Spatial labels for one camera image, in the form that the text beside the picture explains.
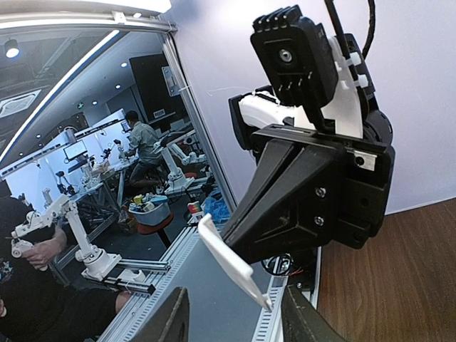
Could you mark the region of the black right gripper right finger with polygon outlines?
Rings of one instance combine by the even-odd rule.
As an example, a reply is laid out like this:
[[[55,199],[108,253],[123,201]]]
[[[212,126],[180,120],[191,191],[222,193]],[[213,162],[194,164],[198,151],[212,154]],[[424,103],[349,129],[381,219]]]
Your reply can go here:
[[[284,342],[346,342],[295,286],[284,290],[281,322]]]

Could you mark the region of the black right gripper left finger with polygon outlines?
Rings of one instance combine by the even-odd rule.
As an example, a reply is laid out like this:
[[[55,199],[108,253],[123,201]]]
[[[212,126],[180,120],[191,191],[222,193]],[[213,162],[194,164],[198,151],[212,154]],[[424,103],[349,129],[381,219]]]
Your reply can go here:
[[[133,342],[187,342],[190,301],[184,287],[176,287],[158,310],[130,339]]]

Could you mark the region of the grey battery compartment cover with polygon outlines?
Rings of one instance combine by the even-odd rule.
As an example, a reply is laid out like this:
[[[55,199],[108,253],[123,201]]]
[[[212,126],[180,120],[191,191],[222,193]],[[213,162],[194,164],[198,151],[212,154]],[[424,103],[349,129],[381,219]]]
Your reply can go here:
[[[273,303],[270,296],[263,294],[252,278],[253,268],[223,241],[212,221],[211,214],[206,214],[201,218],[197,231],[200,239],[225,274],[264,310],[272,312]]]

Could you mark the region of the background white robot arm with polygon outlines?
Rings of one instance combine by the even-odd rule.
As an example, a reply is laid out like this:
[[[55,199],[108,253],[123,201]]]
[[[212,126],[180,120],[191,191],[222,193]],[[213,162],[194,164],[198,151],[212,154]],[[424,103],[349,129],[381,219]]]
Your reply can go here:
[[[154,153],[160,153],[170,171],[168,181],[172,191],[183,189],[179,182],[186,180],[182,170],[176,165],[173,155],[181,159],[187,156],[173,143],[157,142]],[[312,286],[299,289],[296,284],[289,284],[284,290],[281,300],[282,341],[343,341],[344,339],[328,324],[316,310],[321,284],[320,247],[310,250],[311,256],[306,258],[310,264],[304,266],[310,272]]]

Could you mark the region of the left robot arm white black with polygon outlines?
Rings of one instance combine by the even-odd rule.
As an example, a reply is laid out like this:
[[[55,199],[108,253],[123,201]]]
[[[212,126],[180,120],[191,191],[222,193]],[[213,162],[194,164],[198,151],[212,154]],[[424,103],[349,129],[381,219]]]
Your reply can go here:
[[[249,264],[337,241],[360,249],[383,225],[395,151],[388,118],[373,108],[352,138],[320,133],[302,108],[268,88],[231,98],[239,144],[256,171],[222,232]]]

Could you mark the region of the operator hand with leader arm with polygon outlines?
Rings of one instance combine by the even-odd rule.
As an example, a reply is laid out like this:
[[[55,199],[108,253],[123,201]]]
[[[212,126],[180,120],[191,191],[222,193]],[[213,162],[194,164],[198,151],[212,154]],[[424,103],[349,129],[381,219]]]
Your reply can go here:
[[[49,263],[66,248],[66,242],[66,234],[58,230],[51,239],[35,244],[24,256],[35,269],[46,270]]]

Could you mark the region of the blue plastic bin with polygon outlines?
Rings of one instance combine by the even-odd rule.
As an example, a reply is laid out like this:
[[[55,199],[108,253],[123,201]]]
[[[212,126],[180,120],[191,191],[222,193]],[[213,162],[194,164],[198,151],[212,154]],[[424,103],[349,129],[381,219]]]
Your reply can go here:
[[[164,222],[171,214],[167,202],[147,202],[142,207],[136,204],[130,204],[128,211],[136,218],[138,223],[148,226],[157,226]]]

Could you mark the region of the person in grey shirt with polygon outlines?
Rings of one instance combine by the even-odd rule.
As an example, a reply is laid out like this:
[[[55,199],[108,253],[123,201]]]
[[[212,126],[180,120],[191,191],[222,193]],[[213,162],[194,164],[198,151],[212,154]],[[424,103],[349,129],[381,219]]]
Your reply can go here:
[[[152,179],[146,177],[150,170],[155,170],[161,163],[160,154],[154,152],[154,145],[159,138],[150,125],[139,121],[136,111],[129,110],[125,114],[125,119],[131,128],[128,138],[129,150],[125,156],[138,155],[138,163],[131,173],[130,184],[137,188],[160,186],[161,181],[156,177]]]

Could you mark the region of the aluminium frame post left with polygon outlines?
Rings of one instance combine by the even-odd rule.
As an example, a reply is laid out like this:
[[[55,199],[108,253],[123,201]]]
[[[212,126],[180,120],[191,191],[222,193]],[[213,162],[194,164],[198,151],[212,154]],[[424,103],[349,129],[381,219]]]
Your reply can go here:
[[[174,36],[171,33],[163,34],[163,52],[167,59],[168,65],[171,68],[175,82],[179,88],[182,102],[185,105],[187,114],[189,115],[192,126],[199,137],[204,153],[207,157],[209,166],[212,169],[217,184],[224,198],[225,204],[231,213],[236,209],[237,201],[229,186],[228,179],[223,170],[222,164],[218,158],[217,152],[212,143],[209,134],[209,129],[204,121],[202,111],[197,104],[196,97],[190,82],[187,80],[184,69],[180,62],[180,56],[177,52],[177,46]]]

